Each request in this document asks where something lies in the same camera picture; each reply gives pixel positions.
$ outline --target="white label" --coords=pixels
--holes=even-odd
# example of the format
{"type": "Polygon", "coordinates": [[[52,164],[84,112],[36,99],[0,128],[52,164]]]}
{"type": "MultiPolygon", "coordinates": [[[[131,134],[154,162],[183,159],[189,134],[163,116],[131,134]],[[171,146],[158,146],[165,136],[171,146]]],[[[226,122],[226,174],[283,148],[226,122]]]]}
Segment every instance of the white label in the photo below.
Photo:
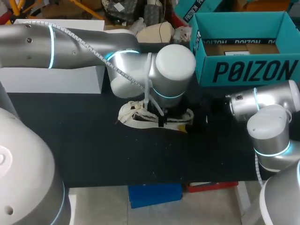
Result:
{"type": "Polygon", "coordinates": [[[122,6],[121,3],[115,4],[114,7],[115,7],[119,12],[125,9],[124,6],[122,6]]]}
{"type": "Polygon", "coordinates": [[[250,55],[250,52],[249,51],[225,52],[225,55],[250,55]]]}

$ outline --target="blue led ring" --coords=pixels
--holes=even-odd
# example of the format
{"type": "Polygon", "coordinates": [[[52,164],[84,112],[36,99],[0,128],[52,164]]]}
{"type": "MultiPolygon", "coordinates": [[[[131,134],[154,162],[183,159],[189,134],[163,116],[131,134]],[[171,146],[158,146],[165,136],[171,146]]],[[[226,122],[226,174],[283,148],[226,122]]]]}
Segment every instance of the blue led ring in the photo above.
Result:
{"type": "Polygon", "coordinates": [[[297,177],[298,177],[298,183],[299,183],[299,186],[300,186],[300,161],[297,165],[297,177]]]}
{"type": "Polygon", "coordinates": [[[276,154],[272,154],[272,155],[262,154],[262,153],[258,152],[255,148],[254,148],[254,150],[258,155],[265,156],[265,157],[274,157],[274,156],[279,156],[279,155],[285,153],[289,149],[290,145],[291,145],[291,143],[289,142],[287,147],[283,151],[276,153],[276,154]]]}
{"type": "Polygon", "coordinates": [[[123,50],[123,51],[117,51],[115,53],[113,53],[112,55],[110,55],[107,58],[107,61],[111,60],[116,54],[124,54],[124,53],[139,53],[138,51],[135,50],[123,50]]]}
{"type": "Polygon", "coordinates": [[[154,88],[153,88],[153,90],[154,90],[155,93],[157,93],[159,96],[161,96],[161,97],[163,97],[163,98],[167,98],[167,99],[178,98],[178,97],[180,97],[181,95],[184,94],[184,92],[182,92],[180,95],[173,96],[173,97],[168,97],[168,96],[164,96],[164,95],[160,94],[160,93],[159,93],[157,90],[155,90],[154,88]]]}
{"type": "Polygon", "coordinates": [[[254,94],[254,100],[255,100],[256,107],[257,107],[257,111],[259,111],[260,108],[259,108],[259,104],[258,104],[258,100],[257,100],[257,88],[253,89],[253,94],[254,94]]]}
{"type": "Polygon", "coordinates": [[[50,37],[51,37],[51,59],[50,59],[50,64],[48,69],[51,69],[54,62],[54,32],[51,25],[48,25],[48,27],[50,30],[50,37]]]}
{"type": "Polygon", "coordinates": [[[65,191],[65,184],[64,184],[64,182],[62,183],[62,185],[63,185],[63,188],[64,188],[64,193],[63,193],[63,198],[62,198],[62,203],[61,203],[61,206],[60,206],[60,210],[58,211],[55,219],[53,220],[52,223],[50,223],[50,225],[54,225],[57,222],[57,219],[60,216],[60,214],[62,212],[62,209],[64,207],[64,204],[65,204],[65,194],[66,194],[66,191],[65,191]]]}

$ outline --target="floor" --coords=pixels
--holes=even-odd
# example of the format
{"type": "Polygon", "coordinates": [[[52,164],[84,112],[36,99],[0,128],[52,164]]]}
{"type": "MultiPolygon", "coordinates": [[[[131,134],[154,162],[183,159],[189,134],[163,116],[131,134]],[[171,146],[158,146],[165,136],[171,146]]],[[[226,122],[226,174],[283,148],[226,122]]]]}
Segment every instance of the floor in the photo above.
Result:
{"type": "MultiPolygon", "coordinates": [[[[259,193],[247,185],[250,199],[259,193]]],[[[72,188],[74,225],[241,225],[234,188],[185,193],[180,201],[131,209],[127,186],[72,188]]]]}

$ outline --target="sneaker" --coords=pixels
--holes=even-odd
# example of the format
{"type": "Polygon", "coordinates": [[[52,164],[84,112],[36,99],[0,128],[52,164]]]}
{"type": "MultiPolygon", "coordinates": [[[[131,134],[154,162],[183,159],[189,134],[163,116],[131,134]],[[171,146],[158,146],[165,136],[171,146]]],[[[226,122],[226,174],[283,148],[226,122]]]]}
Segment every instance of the sneaker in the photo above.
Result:
{"type": "MultiPolygon", "coordinates": [[[[182,127],[193,122],[194,113],[187,109],[180,119],[167,118],[166,129],[182,131],[182,127]]],[[[130,101],[119,111],[118,120],[126,126],[137,129],[159,128],[158,116],[144,108],[143,101],[130,101]]]]}

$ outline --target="red object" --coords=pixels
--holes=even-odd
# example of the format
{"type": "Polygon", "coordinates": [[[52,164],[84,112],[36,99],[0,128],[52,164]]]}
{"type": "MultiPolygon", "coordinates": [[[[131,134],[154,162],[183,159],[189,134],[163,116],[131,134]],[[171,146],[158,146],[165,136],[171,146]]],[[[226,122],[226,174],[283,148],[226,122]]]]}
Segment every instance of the red object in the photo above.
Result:
{"type": "Polygon", "coordinates": [[[7,21],[9,21],[10,17],[12,16],[11,11],[7,11],[5,14],[0,16],[0,25],[6,24],[7,21]]]}
{"type": "Polygon", "coordinates": [[[172,23],[174,24],[175,27],[188,27],[188,24],[182,21],[176,14],[175,12],[172,12],[172,17],[171,17],[172,23]]]}
{"type": "Polygon", "coordinates": [[[189,186],[186,185],[187,191],[190,193],[200,192],[200,191],[212,191],[212,190],[219,190],[225,188],[231,188],[238,186],[238,182],[223,182],[214,185],[199,185],[199,186],[189,186]]]}

